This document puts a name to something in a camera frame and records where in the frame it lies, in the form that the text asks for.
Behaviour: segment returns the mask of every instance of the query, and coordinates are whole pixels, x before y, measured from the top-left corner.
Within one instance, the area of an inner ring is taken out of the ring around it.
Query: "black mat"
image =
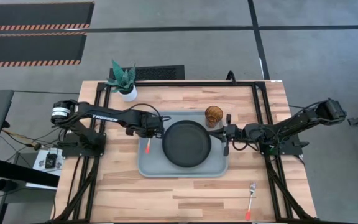
[[[93,2],[0,4],[0,30],[87,28]]]
[[[114,78],[112,68],[110,68],[110,78]],[[151,67],[136,67],[136,80],[184,80],[185,66],[184,65],[169,65],[169,66],[151,66]]]
[[[0,35],[0,67],[78,65],[86,35],[62,34]]]

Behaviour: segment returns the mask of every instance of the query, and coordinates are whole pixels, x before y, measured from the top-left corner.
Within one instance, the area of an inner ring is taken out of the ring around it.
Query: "gray carpet floor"
[[[0,0],[7,2],[48,1]],[[358,25],[358,1],[258,0],[255,8],[260,26]],[[91,28],[236,25],[252,25],[247,1],[96,0]],[[348,117],[358,116],[358,30],[261,36],[270,77],[283,80],[290,104],[331,97]],[[186,79],[223,79],[229,70],[237,79],[262,79],[253,31],[103,33],[88,34],[80,65],[0,68],[0,89],[78,92],[83,80],[105,79],[112,58],[123,67],[185,65]],[[69,98],[77,95],[15,93],[7,120],[18,133],[41,136],[51,130],[53,103]],[[311,143],[304,153],[318,216],[358,223],[358,127],[318,126],[300,137]],[[0,159],[12,154],[1,141]],[[10,205],[4,223],[43,222],[52,203]]]

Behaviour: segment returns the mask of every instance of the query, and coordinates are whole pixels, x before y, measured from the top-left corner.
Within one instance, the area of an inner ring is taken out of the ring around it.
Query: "fork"
[[[255,193],[256,183],[252,182],[249,187],[250,197],[249,197],[249,204],[248,204],[248,211],[246,215],[246,220],[249,221],[251,219],[251,203],[252,203],[252,195]]]

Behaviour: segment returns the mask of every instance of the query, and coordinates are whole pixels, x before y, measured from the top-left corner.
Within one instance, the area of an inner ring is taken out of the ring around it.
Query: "brown cup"
[[[223,111],[218,106],[210,106],[205,110],[205,124],[209,128],[215,127],[223,118]]]

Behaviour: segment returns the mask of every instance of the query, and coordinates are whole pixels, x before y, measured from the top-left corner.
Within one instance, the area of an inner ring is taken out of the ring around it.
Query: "wooden table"
[[[290,109],[283,83],[265,82],[274,122],[289,118]],[[96,86],[96,81],[83,82],[78,101],[93,103]],[[225,114],[232,114],[232,123],[238,127],[257,123],[252,90],[248,86],[138,87],[137,91],[136,101],[130,103],[123,102],[120,96],[112,93],[109,108],[123,110],[136,103],[148,103],[160,111],[203,111],[210,105],[216,105]],[[259,94],[264,111],[262,95]],[[104,96],[101,97],[100,106],[103,105],[103,99]],[[150,110],[143,106],[136,109]],[[85,125],[90,123],[89,120],[83,122]],[[252,181],[256,181],[257,188],[252,201],[251,219],[274,221],[264,158],[250,147],[243,151],[230,148],[229,168],[222,177],[152,179],[139,174],[136,164],[137,136],[127,136],[125,129],[116,123],[106,123],[106,134],[108,140],[99,164],[91,222],[244,221]],[[56,193],[57,215],[66,207],[76,160],[77,158],[65,160]],[[282,160],[289,191],[305,211],[315,217],[303,164],[293,156],[282,156]],[[82,160],[78,166],[72,195],[77,190],[81,163]],[[285,217],[279,190],[278,197],[282,216]],[[86,199],[87,193],[81,204],[80,218],[85,216]]]

